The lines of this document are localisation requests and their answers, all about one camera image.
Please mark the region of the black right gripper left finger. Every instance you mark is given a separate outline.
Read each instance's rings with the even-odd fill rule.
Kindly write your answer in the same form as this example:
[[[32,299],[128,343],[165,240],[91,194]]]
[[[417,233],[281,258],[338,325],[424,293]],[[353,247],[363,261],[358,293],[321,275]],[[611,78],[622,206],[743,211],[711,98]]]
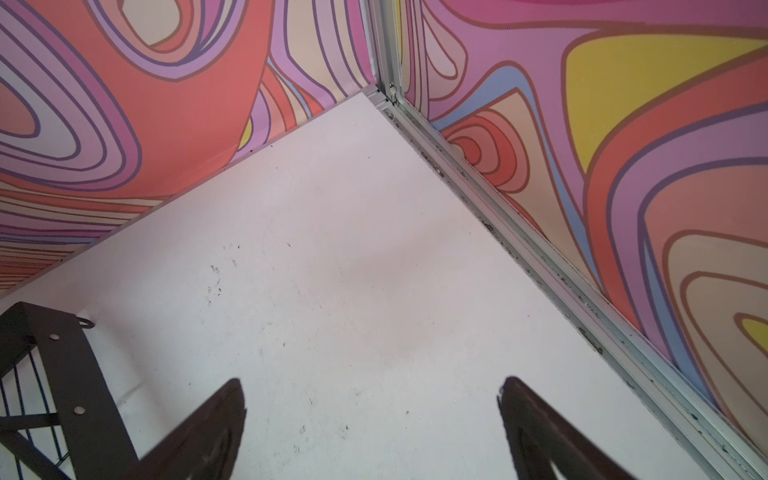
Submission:
[[[155,448],[126,479],[229,479],[246,419],[239,379],[228,380]]]

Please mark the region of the black metal dish rack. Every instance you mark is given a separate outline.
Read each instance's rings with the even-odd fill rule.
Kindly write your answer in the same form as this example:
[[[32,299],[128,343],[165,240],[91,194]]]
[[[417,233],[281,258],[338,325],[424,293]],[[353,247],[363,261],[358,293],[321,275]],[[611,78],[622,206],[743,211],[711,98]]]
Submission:
[[[17,302],[1,315],[1,446],[18,478],[120,479],[138,457],[86,337],[93,321]]]

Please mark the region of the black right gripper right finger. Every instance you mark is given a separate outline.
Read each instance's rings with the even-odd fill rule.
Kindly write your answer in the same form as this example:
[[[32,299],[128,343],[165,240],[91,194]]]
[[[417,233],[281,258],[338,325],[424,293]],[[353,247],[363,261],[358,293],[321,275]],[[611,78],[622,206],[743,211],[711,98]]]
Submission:
[[[518,377],[497,405],[519,479],[630,479],[632,475]]]

